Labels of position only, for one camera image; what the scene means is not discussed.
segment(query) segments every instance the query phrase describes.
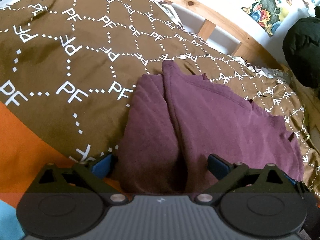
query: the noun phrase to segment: purple towel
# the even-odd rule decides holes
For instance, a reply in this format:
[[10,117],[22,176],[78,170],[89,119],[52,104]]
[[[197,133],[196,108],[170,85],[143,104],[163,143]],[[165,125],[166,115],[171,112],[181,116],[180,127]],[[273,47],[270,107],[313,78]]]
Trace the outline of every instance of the purple towel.
[[202,76],[184,75],[172,60],[163,74],[143,75],[120,143],[116,179],[129,193],[199,193],[217,179],[207,170],[215,153],[250,168],[275,163],[302,180],[297,138],[282,116]]

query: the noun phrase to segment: metal screw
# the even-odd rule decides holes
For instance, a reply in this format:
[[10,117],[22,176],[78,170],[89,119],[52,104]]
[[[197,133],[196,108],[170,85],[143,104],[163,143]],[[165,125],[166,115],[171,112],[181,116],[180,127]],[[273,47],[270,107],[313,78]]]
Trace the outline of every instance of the metal screw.
[[122,202],[125,200],[125,195],[123,194],[113,194],[110,196],[110,199],[113,201],[113,202]]
[[210,202],[213,199],[213,197],[210,194],[203,193],[198,195],[197,199],[201,202]]

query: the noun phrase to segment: black bag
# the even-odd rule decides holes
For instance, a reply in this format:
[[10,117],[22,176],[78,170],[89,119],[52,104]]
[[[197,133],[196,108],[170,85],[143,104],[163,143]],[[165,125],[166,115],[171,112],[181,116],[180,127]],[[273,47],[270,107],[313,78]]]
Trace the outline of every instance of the black bag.
[[316,17],[299,19],[283,41],[283,52],[298,81],[311,88],[320,86],[320,7]]

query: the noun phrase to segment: round black pad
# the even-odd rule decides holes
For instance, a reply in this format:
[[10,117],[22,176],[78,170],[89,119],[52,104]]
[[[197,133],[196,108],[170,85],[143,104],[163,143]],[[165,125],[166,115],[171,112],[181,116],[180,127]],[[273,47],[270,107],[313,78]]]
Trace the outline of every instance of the round black pad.
[[280,237],[297,232],[307,215],[296,193],[227,193],[221,214],[239,231],[252,236]]
[[18,205],[17,217],[29,235],[65,239],[90,230],[102,212],[102,200],[89,190],[87,193],[26,193]]

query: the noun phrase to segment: black plastic part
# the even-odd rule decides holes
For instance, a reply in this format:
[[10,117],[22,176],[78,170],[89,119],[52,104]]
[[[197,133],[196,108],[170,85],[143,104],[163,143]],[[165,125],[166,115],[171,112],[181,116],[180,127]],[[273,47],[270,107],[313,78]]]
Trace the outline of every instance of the black plastic part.
[[[18,220],[27,235],[39,239],[80,237],[101,221],[105,223],[112,206],[129,202],[127,198],[120,203],[111,201],[110,196],[119,192],[92,174],[92,165],[96,164],[76,163],[71,169],[46,165],[41,170],[17,207]],[[208,169],[220,178],[204,192],[213,199],[202,203],[196,198],[195,202],[213,207],[241,236],[284,239],[298,233],[306,219],[307,201],[310,214],[304,229],[309,235],[317,234],[319,223],[311,215],[316,200],[303,182],[292,180],[276,166],[249,169],[217,155],[208,157]],[[155,199],[156,204],[166,201],[163,197]]]
[[248,187],[245,184],[228,192],[220,203],[221,215],[233,228],[260,237],[281,237],[300,231],[307,209],[280,169],[266,165],[255,183]]
[[85,165],[71,169],[46,165],[17,206],[24,232],[41,239],[76,237],[95,227],[106,210],[117,204],[117,190],[95,177]]

